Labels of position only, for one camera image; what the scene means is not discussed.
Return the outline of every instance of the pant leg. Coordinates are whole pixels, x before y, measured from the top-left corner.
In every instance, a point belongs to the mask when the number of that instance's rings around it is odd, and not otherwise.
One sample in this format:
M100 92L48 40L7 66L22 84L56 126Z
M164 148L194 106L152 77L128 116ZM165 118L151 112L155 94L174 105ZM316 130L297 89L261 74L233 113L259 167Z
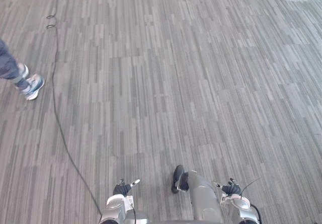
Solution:
M11 80L20 90L29 86L19 72L17 62L9 53L6 44L0 39L0 79Z
M194 171L188 172L188 185L194 219L223 223L219 201L212 185Z

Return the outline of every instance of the jeans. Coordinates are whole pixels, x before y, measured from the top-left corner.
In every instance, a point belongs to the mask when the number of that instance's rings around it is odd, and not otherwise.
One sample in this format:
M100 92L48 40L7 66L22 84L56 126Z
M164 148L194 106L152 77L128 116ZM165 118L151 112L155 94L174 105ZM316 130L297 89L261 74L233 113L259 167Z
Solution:
M11 80L16 87L24 90L29 83L19 72L16 60L9 53L6 44L0 39L0 79Z

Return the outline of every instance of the floor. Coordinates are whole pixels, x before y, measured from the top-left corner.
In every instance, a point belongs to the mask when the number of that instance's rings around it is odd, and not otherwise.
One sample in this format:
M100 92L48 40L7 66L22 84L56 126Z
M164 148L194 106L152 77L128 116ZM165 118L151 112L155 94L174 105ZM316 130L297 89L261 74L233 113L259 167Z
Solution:
M0 37L47 83L27 102L0 81L0 223L100 218L54 117L54 11L1 0ZM183 164L260 178L245 195L263 223L322 224L322 0L59 0L57 18L59 118L101 210L140 178L137 210L192 219L170 190Z

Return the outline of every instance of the wire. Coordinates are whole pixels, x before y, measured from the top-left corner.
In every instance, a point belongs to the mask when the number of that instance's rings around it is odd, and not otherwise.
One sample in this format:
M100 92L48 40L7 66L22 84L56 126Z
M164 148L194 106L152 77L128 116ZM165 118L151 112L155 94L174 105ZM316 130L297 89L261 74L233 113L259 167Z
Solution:
M258 181L259 179L260 179L261 177L259 177L258 179L256 179L256 180L253 180L251 183L249 183L242 191L241 191L241 193L240 193L240 198L242 198L242 196L243 196L243 192L244 192L244 190L246 190L246 188L247 187L249 187L251 184L253 184L255 181Z
M251 204L251 207L253 207L256 211L257 211L257 214L258 214L258 221L260 222L260 224L262 224L262 218L261 218L261 214L260 214L260 211L258 210L258 208Z
M101 220L101 218L102 218L102 212L101 212L101 210L99 208L99 205L97 204L97 202L96 202L96 200L94 198L93 193L91 192L91 189L90 189L88 183L86 182L86 180L84 179L84 177L80 173L78 167L76 166L74 160L72 159L72 157L70 155L70 152L69 152L68 147L67 147L67 144L66 144L65 135L63 133L63 130L62 130L62 127L61 127L61 124L60 124L60 121L59 121L58 113L57 113L56 97L55 97L55 83L54 83L54 76L55 76L55 72L56 72L56 64L58 62L58 49L59 49L59 44L58 44L58 29L57 29L57 22L58 22L58 20L56 18L57 10L58 10L58 0L56 0L56 3L55 3L55 13L53 13L52 15L48 15L46 17L47 19L54 19L54 23L53 24L48 24L46 26L46 29L54 28L55 29L55 35L56 35L56 53L55 53L55 60L54 60L54 68L53 68L52 75L51 75L52 97L53 97L53 104L54 104L54 114L55 114L55 118L56 118L56 121L57 121L57 124L58 124L58 127L59 127L59 132L61 134L62 142L63 142L63 145L65 147L65 150L66 150L66 153L68 155L68 158L69 158L71 164L73 165L73 167L75 168L77 174L79 175L79 177L81 178L81 180L85 184L86 189L90 193L91 198L92 198L92 200L93 200L93 202L95 204L95 207L96 207L97 211L99 212L99 214L101 215L101 217L100 217L100 220Z
M134 209L134 206L133 204L131 204L132 208L133 208L133 214L134 214L134 224L136 224L136 212L135 212L135 209Z

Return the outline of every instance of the sneaker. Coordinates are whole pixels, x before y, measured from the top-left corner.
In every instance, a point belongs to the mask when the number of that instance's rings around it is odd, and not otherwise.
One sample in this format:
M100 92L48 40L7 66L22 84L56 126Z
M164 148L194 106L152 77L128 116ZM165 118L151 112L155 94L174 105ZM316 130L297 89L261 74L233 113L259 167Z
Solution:
M179 183L182 175L184 174L185 169L182 165L178 165L173 173L171 191L174 194L177 194L180 190Z
M29 83L29 86L22 90L22 92L28 101L34 100L38 96L39 89L44 86L45 79L38 74L34 74L32 77L26 79L26 81Z
M27 78L29 75L29 69L25 64L18 64L19 73L22 75L23 78Z

